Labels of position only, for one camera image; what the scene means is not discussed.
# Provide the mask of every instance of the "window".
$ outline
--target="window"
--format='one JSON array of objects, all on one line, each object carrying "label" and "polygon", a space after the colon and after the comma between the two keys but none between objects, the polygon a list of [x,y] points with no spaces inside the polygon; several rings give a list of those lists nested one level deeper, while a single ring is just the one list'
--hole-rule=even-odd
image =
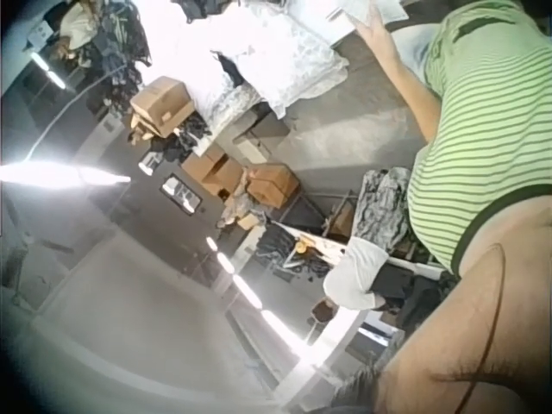
[{"label": "window", "polygon": [[138,163],[138,167],[150,177],[154,174],[154,171],[157,169],[158,166],[161,165],[163,162],[163,153],[154,153],[152,151],[148,151],[144,154],[143,157],[141,157],[140,162]]},{"label": "window", "polygon": [[189,215],[195,213],[201,204],[201,198],[174,174],[166,179],[161,191]]}]

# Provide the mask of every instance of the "white sleeve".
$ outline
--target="white sleeve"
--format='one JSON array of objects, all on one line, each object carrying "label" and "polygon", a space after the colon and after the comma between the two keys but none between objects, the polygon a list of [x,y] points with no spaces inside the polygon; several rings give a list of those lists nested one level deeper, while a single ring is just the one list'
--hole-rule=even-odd
[{"label": "white sleeve", "polygon": [[386,301],[370,288],[388,257],[385,250],[369,241],[351,238],[340,262],[326,275],[324,292],[334,303],[350,310],[379,308]]}]

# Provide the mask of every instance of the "hand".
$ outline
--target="hand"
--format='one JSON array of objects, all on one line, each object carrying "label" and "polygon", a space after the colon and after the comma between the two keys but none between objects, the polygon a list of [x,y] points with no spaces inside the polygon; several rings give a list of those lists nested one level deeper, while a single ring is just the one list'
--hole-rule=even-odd
[{"label": "hand", "polygon": [[359,36],[364,40],[368,47],[372,50],[374,56],[382,66],[394,64],[400,61],[397,47],[383,24],[380,11],[372,0],[370,4],[370,25],[369,27],[363,22],[359,22],[352,16],[349,17],[351,22],[356,27]]}]

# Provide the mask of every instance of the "skin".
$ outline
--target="skin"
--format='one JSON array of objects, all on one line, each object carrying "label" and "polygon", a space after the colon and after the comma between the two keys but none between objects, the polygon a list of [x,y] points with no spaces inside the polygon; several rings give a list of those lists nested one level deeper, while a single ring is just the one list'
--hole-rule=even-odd
[{"label": "skin", "polygon": [[[371,28],[356,23],[358,32],[431,141],[441,104],[399,61],[377,10],[372,16]],[[381,374],[376,412],[457,412],[497,309],[483,374],[462,412],[530,412],[550,404],[551,263],[551,196],[514,204],[487,222],[462,258],[459,285]]]}]

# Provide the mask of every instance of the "fluorescent light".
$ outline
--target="fluorescent light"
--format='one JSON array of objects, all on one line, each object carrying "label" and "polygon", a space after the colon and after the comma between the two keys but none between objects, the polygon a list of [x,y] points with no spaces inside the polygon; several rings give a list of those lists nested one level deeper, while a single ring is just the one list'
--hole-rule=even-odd
[{"label": "fluorescent light", "polygon": [[226,255],[222,253],[217,253],[216,259],[218,260],[218,262],[221,264],[221,266],[227,273],[234,274],[235,272],[234,265],[230,263],[230,260],[228,260],[228,257],[226,257]]},{"label": "fluorescent light", "polygon": [[128,183],[130,177],[114,175],[88,166],[69,166],[55,162],[24,161],[0,166],[0,181],[51,189],[82,185]]},{"label": "fluorescent light", "polygon": [[48,75],[52,82],[54,82],[59,88],[65,89],[67,87],[66,83],[61,80],[61,78],[56,73],[48,71],[46,75]]},{"label": "fluorescent light", "polygon": [[238,276],[237,274],[234,275],[232,278],[234,280],[234,283],[236,286],[238,286],[238,289],[240,289],[240,292],[245,296],[245,298],[249,301],[249,303],[259,311],[262,309],[262,302],[260,301],[259,297],[251,290],[249,285],[243,280],[242,276]]},{"label": "fluorescent light", "polygon": [[91,185],[115,185],[118,183],[129,183],[130,177],[114,175],[91,166],[77,167],[80,178],[85,184]]},{"label": "fluorescent light", "polygon": [[184,208],[190,211],[192,214],[196,212],[196,210],[191,206],[188,200],[184,200]]},{"label": "fluorescent light", "polygon": [[218,251],[218,246],[216,245],[215,241],[213,239],[211,239],[210,237],[207,237],[207,245],[209,246],[209,248],[213,251],[213,252],[216,252]]},{"label": "fluorescent light", "polygon": [[38,67],[43,71],[48,72],[50,70],[50,66],[48,66],[48,63],[46,63],[46,61],[42,58],[42,56],[40,56],[37,52],[32,52],[31,58],[34,60],[36,65],[38,65]]},{"label": "fluorescent light", "polygon": [[307,357],[309,355],[310,346],[306,344],[305,341],[301,340],[297,335],[290,331],[290,329],[285,326],[285,324],[276,317],[269,310],[261,311],[262,317],[265,318],[267,323],[272,329],[278,334],[280,338],[290,347],[290,350],[300,356]]},{"label": "fluorescent light", "polygon": [[150,177],[151,177],[152,175],[154,175],[154,170],[153,170],[153,168],[147,166],[146,164],[140,163],[140,164],[138,164],[138,167],[139,167],[146,175],[149,175]]},{"label": "fluorescent light", "polygon": [[174,196],[174,188],[172,188],[168,183],[163,185],[163,190],[169,195]]}]

